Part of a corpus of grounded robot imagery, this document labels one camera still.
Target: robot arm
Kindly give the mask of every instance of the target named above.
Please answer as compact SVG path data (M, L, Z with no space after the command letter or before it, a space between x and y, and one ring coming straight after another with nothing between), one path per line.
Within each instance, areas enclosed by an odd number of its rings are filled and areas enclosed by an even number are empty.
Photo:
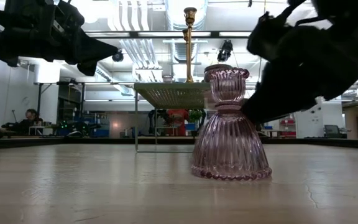
M351 12L345 18L338 16L341 13L333 4L335 1L312 0L319 20L333 21L328 30L286 25L288 16L301 1L288 6L276 18L266 13L259 19L247 48L268 62L258 89L242 107L253 123L307 110L316 104L316 97L331 100L357 81L358 2L356 6L350 1L345 1L346 6L341 5L343 12Z
M0 60L16 67L19 57L64 60L93 76L99 60L119 54L115 46L88 37L84 17L65 1L7 0L0 11Z

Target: ceiling light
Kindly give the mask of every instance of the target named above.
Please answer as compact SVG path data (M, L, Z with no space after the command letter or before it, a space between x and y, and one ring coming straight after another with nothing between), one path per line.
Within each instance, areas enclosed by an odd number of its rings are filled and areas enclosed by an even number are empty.
M178 40L162 40L162 42L164 44L185 44L186 41L185 40L181 40L181 39L178 39ZM193 44L207 44L208 43L208 40L192 40L191 43Z
M86 102L108 102L109 100L85 100Z
M193 31L191 36L196 37L209 37L210 32ZM139 32L139 37L183 37L182 31L170 31L170 32Z
M129 37L128 32L100 32L100 31L86 31L86 34L89 37L103 39L103 38L119 38L119 37Z
M85 18L86 23L94 23L99 19L98 11L95 9L92 0L76 0L71 2L72 6L75 6L80 14Z
M85 85L111 85L111 83L109 83L109 82L105 82L105 83L94 82L94 83L85 83Z
M119 82L117 83L118 85L135 85L135 83L130 83L130 82Z
M135 102L135 100L111 100L115 102Z
M249 37L251 32L220 32L220 37Z

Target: desk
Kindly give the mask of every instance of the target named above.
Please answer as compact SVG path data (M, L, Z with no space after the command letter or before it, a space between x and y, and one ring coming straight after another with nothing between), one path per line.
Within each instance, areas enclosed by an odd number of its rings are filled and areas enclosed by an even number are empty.
M29 135L31 135L31 129L34 129L34 135L37 135L37 130L41 129L43 130L44 127L43 126L31 126L29 127Z
M358 223L358 149L265 145L272 178L253 182L200 179L188 154L131 149L0 149L0 224Z
M279 137L279 136L280 136L280 131L288 131L288 130L262 129L261 131L264 132L267 136L269 136L269 137L272 138L272 137L273 137L273 133L277 133L277 137Z
M172 129L172 133L173 135L175 135L175 131L176 131L176 135L178 135L178 127L155 127L157 130L158 129Z

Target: camera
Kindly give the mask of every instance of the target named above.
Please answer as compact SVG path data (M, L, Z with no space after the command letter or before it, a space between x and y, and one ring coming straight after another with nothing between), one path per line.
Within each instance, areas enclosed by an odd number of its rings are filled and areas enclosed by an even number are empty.
M231 56L233 51L233 44L231 40L225 40L218 53L218 62L225 62Z
M112 60L115 62L122 62L124 60L124 55L122 54L122 49L118 49L117 53L112 56Z

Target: mesh tray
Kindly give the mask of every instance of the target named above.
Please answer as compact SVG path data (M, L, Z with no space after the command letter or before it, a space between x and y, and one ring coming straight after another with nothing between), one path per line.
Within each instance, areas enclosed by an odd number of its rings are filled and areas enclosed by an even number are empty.
M203 109L209 83L135 83L134 89L158 109Z

